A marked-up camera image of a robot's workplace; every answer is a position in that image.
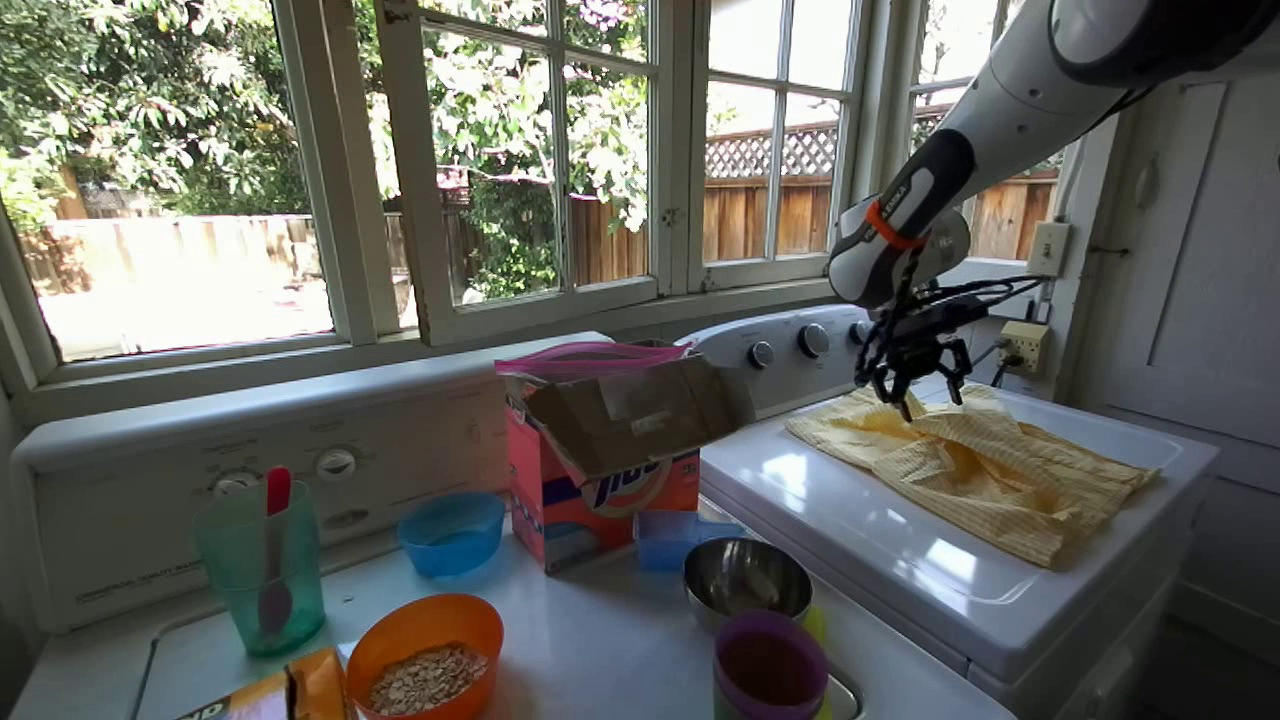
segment orange container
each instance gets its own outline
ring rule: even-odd
[[[480,678],[468,678],[462,695],[427,711],[400,711],[400,714],[375,711],[372,693],[385,670],[404,668],[415,654],[432,646],[451,646],[451,642],[464,642],[468,651],[485,654]],[[394,617],[375,619],[362,636],[348,658],[348,693],[370,720],[471,720],[485,711],[492,695],[499,646],[504,646],[504,619],[487,601],[464,595],[464,592],[411,601]]]

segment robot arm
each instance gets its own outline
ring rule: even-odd
[[[908,385],[941,369],[961,396],[968,360],[941,362],[956,348],[941,336],[986,317],[982,297],[996,282],[931,288],[968,257],[956,205],[1081,141],[1160,79],[1223,69],[1260,35],[1280,42],[1278,11],[1280,0],[1030,0],[889,189],[839,214],[827,280],[882,317],[860,381],[903,407]]]

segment greenery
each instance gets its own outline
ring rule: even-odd
[[[423,9],[542,35],[550,18],[542,0]],[[646,0],[567,0],[563,33],[580,49],[646,61],[640,11]],[[358,18],[385,124],[372,0],[358,0]],[[0,69],[0,198],[24,234],[76,205],[92,214],[138,205],[187,214],[307,209],[267,0],[0,0]],[[646,223],[646,75],[563,69],[567,164],[557,181],[542,52],[427,33],[423,69],[437,161],[478,181],[462,205],[471,229],[464,288],[511,297],[557,282],[551,192],[608,198],[622,223]]]

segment kitchen counter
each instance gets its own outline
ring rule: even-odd
[[[307,646],[354,646],[385,610],[427,592],[439,583],[422,579],[400,552],[370,552],[325,574],[329,629]],[[508,535],[487,570],[462,592],[487,595],[508,629],[487,709],[498,720],[713,714],[713,636],[687,607],[680,574],[640,570],[632,552],[546,574]],[[865,695],[865,714],[1009,714],[827,583],[815,583],[814,610],[834,664]],[[274,664],[239,651],[223,610],[164,602],[54,641],[16,714],[178,714]]]

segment window frame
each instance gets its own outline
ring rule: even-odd
[[[106,362],[54,362],[54,336],[44,332],[41,304],[19,263],[6,263],[0,297],[0,381],[16,399],[19,425],[41,425],[76,410],[131,407],[154,399],[325,377],[343,369],[396,362],[411,355],[439,355],[480,348],[492,338],[529,338],[571,327],[637,332],[637,327],[687,327],[701,320],[771,313],[814,300],[834,300],[819,276],[824,257],[789,257],[771,263],[704,263],[701,242],[701,192],[704,192],[704,87],[708,87],[708,0],[651,0],[651,100],[648,117],[648,280],[594,282],[559,300],[499,304],[499,306],[451,306],[447,282],[437,282],[427,269],[439,269],[445,242],[407,241],[411,300],[422,327],[396,327],[394,273],[385,269],[385,214],[372,174],[372,141],[366,112],[366,83],[358,73],[358,23],[354,0],[337,2],[287,2],[274,0],[279,52],[291,83],[291,112],[300,119],[305,174],[312,189],[312,210],[325,251],[325,280],[334,297],[334,336],[274,338],[246,348],[218,348],[194,355],[139,355]],[[375,0],[375,9],[422,11],[415,0]],[[903,161],[908,129],[908,61],[917,52],[911,23],[926,2],[854,0],[849,11],[849,100],[839,107],[839,164],[834,218],[856,196],[876,192]],[[427,205],[437,164],[400,166],[404,214]]]

